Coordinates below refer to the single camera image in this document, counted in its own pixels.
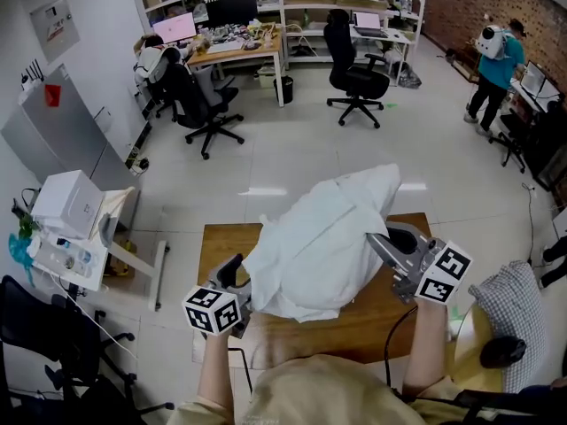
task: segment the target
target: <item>white tile floor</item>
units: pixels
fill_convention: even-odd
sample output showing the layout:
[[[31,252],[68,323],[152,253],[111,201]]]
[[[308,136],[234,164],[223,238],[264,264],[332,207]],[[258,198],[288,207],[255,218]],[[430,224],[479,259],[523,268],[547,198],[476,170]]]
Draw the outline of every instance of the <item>white tile floor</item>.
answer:
[[[295,97],[283,109],[277,107],[272,89],[258,90],[252,79],[238,78],[242,88],[231,112],[245,116],[234,131],[246,143],[217,138],[208,161],[199,155],[200,140],[185,144],[187,129],[167,115],[154,122],[144,152],[151,167],[143,177],[132,238],[147,259],[158,239],[166,238],[171,245],[161,286],[162,309],[147,311],[142,276],[85,299],[108,310],[107,320],[136,334],[130,348],[137,363],[127,354],[120,360],[137,372],[140,398],[179,404],[196,394],[200,365],[191,362],[192,334],[179,304],[197,279],[204,225],[254,222],[262,213],[276,217],[321,180],[397,162],[404,185],[393,211],[425,212],[434,234],[467,250],[475,258],[467,285],[481,282],[503,263],[527,257],[528,196],[521,184],[533,179],[521,175],[512,162],[502,168],[500,149],[462,121],[470,85],[438,55],[440,50],[422,41],[415,69],[423,86],[390,89],[383,100],[395,106],[377,114],[379,130],[359,113],[351,114],[345,127],[337,124],[342,110],[327,107],[325,99],[342,93],[330,86],[327,67],[292,69]],[[548,195],[539,187],[536,192],[534,257],[551,219]],[[551,352],[536,382],[549,382],[560,373],[567,339],[565,294],[565,279],[544,294]],[[466,312],[471,302],[467,289],[461,288],[455,300],[459,311]],[[404,365],[404,359],[396,361],[394,372],[403,373]],[[383,364],[373,368],[383,375]],[[237,411],[242,413],[249,398],[245,376],[235,369],[232,378]],[[153,416],[156,423],[166,418],[167,413]]]

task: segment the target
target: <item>computer monitor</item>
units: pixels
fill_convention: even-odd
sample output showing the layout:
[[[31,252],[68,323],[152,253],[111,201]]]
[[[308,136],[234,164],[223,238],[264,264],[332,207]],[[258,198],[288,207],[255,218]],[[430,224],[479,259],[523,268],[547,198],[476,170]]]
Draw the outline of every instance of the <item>computer monitor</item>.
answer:
[[[525,70],[524,78],[520,82],[522,88],[530,95],[536,97],[546,80],[546,75],[531,61],[528,61],[528,67]]]
[[[153,24],[153,30],[161,36],[164,43],[174,43],[197,34],[192,12]]]
[[[258,4],[256,0],[217,0],[206,4],[206,12],[211,27],[247,25],[258,16]]]
[[[560,92],[549,79],[544,80],[540,93],[536,96],[535,102],[545,113],[548,112],[548,105],[554,101],[560,101]]]
[[[379,14],[372,14],[371,12],[355,12],[354,17],[356,18],[357,27],[380,29]]]

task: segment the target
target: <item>black pants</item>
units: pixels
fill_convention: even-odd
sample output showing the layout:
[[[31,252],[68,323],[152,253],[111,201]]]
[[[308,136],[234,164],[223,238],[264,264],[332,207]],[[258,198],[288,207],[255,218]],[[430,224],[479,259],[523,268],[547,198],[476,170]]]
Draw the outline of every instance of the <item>black pants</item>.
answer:
[[[501,89],[498,85],[494,85],[484,75],[480,74],[480,77],[478,78],[478,91],[470,101],[469,115],[472,118],[476,118],[477,112],[488,97],[488,106],[485,110],[485,116],[480,123],[480,126],[487,131],[493,123],[500,104],[502,104],[507,93],[508,91],[506,89]]]
[[[562,237],[551,248],[543,252],[544,261],[551,262],[567,255],[567,236]],[[548,287],[551,283],[558,281],[567,275],[567,259],[553,271],[549,271],[541,277],[541,285],[543,288]]]

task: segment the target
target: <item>keyboard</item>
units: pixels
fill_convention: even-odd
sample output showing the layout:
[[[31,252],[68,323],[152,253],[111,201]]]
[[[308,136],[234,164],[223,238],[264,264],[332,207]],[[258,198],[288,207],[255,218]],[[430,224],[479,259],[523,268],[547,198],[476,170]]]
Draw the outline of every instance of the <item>keyboard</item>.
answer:
[[[229,50],[241,50],[243,45],[244,43],[242,41],[221,42],[220,44],[211,46],[206,53],[220,53],[228,52]]]
[[[356,32],[361,36],[369,36],[371,38],[389,38],[388,34],[380,28],[364,28],[355,27]]]

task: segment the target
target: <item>white wall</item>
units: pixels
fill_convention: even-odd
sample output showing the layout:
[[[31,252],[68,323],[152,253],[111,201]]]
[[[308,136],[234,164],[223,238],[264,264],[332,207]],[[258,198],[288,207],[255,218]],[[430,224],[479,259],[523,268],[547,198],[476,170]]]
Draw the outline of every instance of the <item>white wall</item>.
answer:
[[[0,0],[0,128],[12,113],[21,90],[20,73],[31,60],[37,58],[44,72],[65,63],[89,110],[94,114],[104,105],[112,112],[114,123],[107,136],[124,158],[129,153],[126,145],[135,141],[144,124],[127,91],[135,62],[132,45],[143,32],[134,0],[67,0],[81,41],[47,66],[29,13],[51,1]],[[9,234],[18,233],[18,221],[10,209],[12,198],[19,198],[22,189],[39,184],[1,136],[0,185],[0,277],[9,274],[27,286],[23,267],[8,252]],[[49,290],[53,288],[50,282],[36,276],[34,294],[49,300],[58,292]],[[11,386],[53,390],[43,372],[43,365],[49,362],[45,358],[6,345],[4,359]]]
[[[26,19],[30,12],[52,1],[20,0]],[[132,97],[136,90],[132,45],[143,32],[134,0],[67,2],[81,40],[50,65],[46,65],[35,41],[32,52],[26,52],[27,61],[38,58],[47,73],[65,63],[91,114],[105,106],[113,115],[113,125],[106,137],[119,156],[126,159],[145,124]],[[31,23],[26,21],[26,30],[31,29]],[[25,37],[30,35],[35,38],[33,32]]]

